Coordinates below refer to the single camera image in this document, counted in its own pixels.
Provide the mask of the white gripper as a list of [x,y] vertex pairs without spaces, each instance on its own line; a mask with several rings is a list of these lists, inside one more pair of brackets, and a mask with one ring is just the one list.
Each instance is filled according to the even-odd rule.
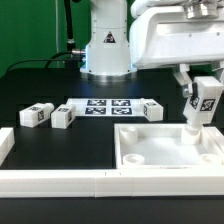
[[174,77],[184,98],[193,95],[188,64],[217,62],[216,77],[224,82],[224,8],[218,18],[187,19],[182,6],[152,7],[131,25],[131,62],[137,69],[176,65]]

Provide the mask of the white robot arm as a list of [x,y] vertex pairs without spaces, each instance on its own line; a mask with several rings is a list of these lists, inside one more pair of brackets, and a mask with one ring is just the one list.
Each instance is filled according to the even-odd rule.
[[91,40],[83,73],[106,81],[142,69],[210,63],[224,83],[224,0],[90,0]]

